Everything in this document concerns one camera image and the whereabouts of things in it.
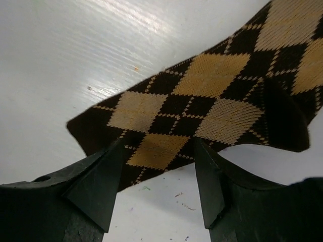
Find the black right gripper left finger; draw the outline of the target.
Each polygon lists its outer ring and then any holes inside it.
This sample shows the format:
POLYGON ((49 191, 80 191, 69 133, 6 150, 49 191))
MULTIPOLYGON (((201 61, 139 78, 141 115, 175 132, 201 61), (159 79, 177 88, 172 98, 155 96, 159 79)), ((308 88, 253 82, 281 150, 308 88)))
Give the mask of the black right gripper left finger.
POLYGON ((109 231, 124 144, 33 181, 1 185, 1 241, 102 241, 109 231))

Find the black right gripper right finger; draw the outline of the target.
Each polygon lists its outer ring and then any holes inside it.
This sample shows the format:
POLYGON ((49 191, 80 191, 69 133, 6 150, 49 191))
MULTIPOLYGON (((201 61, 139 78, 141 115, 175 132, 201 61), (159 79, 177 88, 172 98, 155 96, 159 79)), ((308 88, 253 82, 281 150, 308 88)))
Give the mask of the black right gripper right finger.
POLYGON ((281 185, 218 155, 201 139, 194 161, 211 241, 322 241, 322 178, 281 185))

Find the brown argyle sock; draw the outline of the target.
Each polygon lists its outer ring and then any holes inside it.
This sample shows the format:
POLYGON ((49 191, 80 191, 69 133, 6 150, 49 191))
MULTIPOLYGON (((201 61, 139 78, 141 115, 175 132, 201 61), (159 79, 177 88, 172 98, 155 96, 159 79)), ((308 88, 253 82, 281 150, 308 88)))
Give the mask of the brown argyle sock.
POLYGON ((302 152, 322 108, 322 1, 270 1, 233 35, 67 122, 86 155, 124 141, 124 190, 214 151, 302 152))

